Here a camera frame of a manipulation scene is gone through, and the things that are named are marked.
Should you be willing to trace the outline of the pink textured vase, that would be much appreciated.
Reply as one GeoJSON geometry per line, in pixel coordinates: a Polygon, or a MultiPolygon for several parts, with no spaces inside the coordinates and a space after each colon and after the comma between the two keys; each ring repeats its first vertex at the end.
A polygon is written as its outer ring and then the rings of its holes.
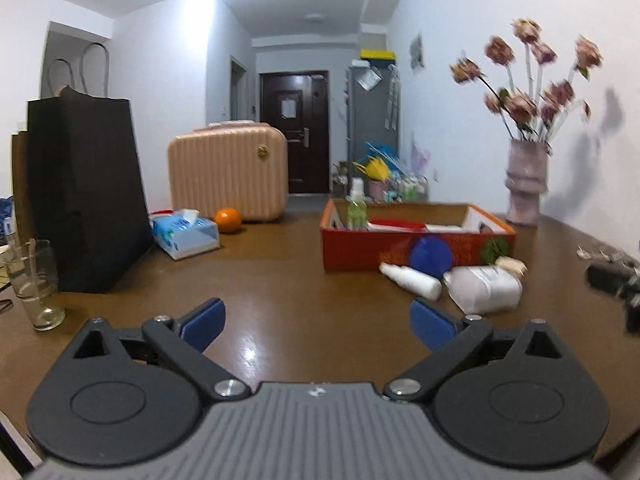
{"type": "Polygon", "coordinates": [[[548,192],[548,146],[544,143],[512,140],[506,188],[509,205],[506,221],[518,226],[538,226],[540,198],[548,192]]]}

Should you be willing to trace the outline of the clear drinking glass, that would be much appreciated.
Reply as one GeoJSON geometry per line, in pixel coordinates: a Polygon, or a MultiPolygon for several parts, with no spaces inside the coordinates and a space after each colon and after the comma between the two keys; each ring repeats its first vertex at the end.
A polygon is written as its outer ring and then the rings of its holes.
{"type": "Polygon", "coordinates": [[[31,238],[25,244],[9,246],[2,262],[32,327],[46,332],[60,326],[65,310],[53,298],[58,292],[58,269],[50,243],[31,238]]]}

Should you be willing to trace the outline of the grey refrigerator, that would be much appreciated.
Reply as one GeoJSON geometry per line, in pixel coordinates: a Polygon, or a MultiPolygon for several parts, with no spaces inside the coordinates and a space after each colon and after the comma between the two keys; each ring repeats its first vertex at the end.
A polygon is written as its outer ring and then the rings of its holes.
{"type": "Polygon", "coordinates": [[[346,72],[347,156],[399,153],[400,81],[394,60],[353,60],[346,72]]]}

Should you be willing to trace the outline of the large white labelled bottle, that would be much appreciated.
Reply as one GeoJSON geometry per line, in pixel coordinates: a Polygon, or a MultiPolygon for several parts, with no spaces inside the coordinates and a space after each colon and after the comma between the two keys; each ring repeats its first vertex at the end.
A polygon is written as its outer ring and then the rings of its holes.
{"type": "Polygon", "coordinates": [[[496,266],[457,266],[442,280],[450,299],[465,315],[513,310],[523,292],[517,278],[496,266]]]}

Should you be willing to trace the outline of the pink ribbed suitcase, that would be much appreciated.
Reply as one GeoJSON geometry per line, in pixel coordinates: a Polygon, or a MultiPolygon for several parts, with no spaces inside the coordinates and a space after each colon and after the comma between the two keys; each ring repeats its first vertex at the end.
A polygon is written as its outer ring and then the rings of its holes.
{"type": "Polygon", "coordinates": [[[263,122],[220,122],[172,140],[171,206],[212,218],[234,208],[245,221],[280,218],[288,203],[288,140],[263,122]]]}

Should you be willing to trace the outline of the cluttered cart with yellow item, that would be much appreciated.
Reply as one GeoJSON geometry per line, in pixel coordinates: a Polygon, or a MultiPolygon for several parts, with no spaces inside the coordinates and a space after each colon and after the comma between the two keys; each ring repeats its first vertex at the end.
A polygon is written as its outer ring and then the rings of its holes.
{"type": "Polygon", "coordinates": [[[353,178],[360,178],[369,200],[377,203],[427,203],[430,182],[426,170],[431,153],[412,142],[408,159],[401,159],[391,146],[366,142],[366,154],[352,162],[339,162],[331,174],[335,198],[349,196],[353,178]]]}

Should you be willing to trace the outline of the green spray bottle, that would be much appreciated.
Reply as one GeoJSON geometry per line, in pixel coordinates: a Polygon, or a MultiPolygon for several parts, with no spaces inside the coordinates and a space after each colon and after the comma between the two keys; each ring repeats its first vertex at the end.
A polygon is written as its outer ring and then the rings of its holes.
{"type": "Polygon", "coordinates": [[[352,188],[348,196],[347,227],[350,230],[365,230],[368,223],[368,208],[364,182],[361,178],[352,179],[352,188]]]}

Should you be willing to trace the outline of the blue round lid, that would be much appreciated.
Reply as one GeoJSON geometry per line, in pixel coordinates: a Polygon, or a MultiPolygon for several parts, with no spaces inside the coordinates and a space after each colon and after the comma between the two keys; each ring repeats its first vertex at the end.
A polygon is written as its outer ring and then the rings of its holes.
{"type": "Polygon", "coordinates": [[[441,237],[422,236],[409,252],[409,266],[440,280],[454,266],[454,255],[441,237]]]}

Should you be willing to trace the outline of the red white lint brush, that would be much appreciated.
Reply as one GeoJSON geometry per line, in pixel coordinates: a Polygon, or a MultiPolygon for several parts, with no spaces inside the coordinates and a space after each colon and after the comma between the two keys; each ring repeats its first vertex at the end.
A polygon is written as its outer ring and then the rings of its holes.
{"type": "Polygon", "coordinates": [[[372,219],[367,222],[367,229],[374,232],[413,232],[413,233],[461,233],[462,226],[443,226],[406,220],[372,219]]]}

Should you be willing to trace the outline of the yellow box on refrigerator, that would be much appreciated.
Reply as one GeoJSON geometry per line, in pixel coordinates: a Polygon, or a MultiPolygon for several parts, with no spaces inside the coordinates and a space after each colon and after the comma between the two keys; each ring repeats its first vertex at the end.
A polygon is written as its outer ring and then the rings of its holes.
{"type": "Polygon", "coordinates": [[[360,58],[363,60],[395,61],[396,54],[387,50],[361,49],[360,58]]]}

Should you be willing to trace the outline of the blue tissue pack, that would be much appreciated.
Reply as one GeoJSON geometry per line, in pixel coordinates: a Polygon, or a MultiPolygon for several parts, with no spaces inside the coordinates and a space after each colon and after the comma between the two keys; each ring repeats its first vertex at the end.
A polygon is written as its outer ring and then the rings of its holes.
{"type": "Polygon", "coordinates": [[[194,209],[159,212],[150,217],[159,248],[174,261],[212,252],[221,246],[218,226],[194,209]]]}

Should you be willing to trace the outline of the black paper bag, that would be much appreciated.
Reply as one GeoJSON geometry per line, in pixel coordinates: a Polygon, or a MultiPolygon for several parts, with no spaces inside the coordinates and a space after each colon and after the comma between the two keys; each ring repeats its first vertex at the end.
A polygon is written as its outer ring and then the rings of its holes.
{"type": "Polygon", "coordinates": [[[153,240],[127,99],[65,88],[27,105],[27,196],[63,292],[103,294],[153,240]]]}

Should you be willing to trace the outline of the white tube bottle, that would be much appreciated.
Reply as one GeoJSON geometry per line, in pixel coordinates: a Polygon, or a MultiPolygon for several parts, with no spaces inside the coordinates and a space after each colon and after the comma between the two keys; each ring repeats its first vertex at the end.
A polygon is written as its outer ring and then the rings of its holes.
{"type": "Polygon", "coordinates": [[[395,266],[394,264],[381,263],[378,270],[407,292],[414,296],[436,301],[442,294],[442,283],[431,275],[424,274],[410,266],[395,266]]]}

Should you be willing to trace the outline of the white wired earphones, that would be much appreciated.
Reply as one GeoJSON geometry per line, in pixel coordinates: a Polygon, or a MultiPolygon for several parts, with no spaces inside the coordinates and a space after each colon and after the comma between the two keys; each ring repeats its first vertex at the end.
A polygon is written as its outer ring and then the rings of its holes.
{"type": "Polygon", "coordinates": [[[576,248],[576,256],[582,260],[598,260],[609,263],[619,264],[620,266],[628,266],[628,268],[638,268],[639,260],[632,258],[620,248],[611,245],[598,245],[594,247],[576,248]]]}

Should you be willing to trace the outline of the dark brown entrance door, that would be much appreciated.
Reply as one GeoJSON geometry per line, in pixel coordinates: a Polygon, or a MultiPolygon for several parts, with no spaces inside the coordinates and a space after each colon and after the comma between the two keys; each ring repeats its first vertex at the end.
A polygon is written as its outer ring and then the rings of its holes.
{"type": "Polygon", "coordinates": [[[288,144],[288,192],[329,192],[329,73],[262,74],[259,94],[260,120],[280,130],[288,144]]]}

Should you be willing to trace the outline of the orange fruit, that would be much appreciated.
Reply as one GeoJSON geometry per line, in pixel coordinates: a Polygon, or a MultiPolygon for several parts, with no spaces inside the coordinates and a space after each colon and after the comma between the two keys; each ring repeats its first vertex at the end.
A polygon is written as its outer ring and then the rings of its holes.
{"type": "Polygon", "coordinates": [[[221,208],[214,215],[214,222],[221,234],[235,234],[242,229],[242,214],[235,208],[221,208]]]}

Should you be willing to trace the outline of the red cardboard box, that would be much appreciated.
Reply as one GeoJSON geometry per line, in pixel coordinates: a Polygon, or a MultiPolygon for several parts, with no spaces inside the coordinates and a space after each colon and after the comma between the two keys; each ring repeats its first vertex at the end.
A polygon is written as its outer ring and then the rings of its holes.
{"type": "Polygon", "coordinates": [[[446,240],[454,266],[492,263],[513,252],[518,233],[494,214],[473,204],[370,203],[368,220],[394,219],[462,226],[461,233],[374,232],[347,227],[346,200],[331,198],[320,220],[323,267],[326,272],[375,271],[381,263],[404,266],[422,236],[446,240]]]}

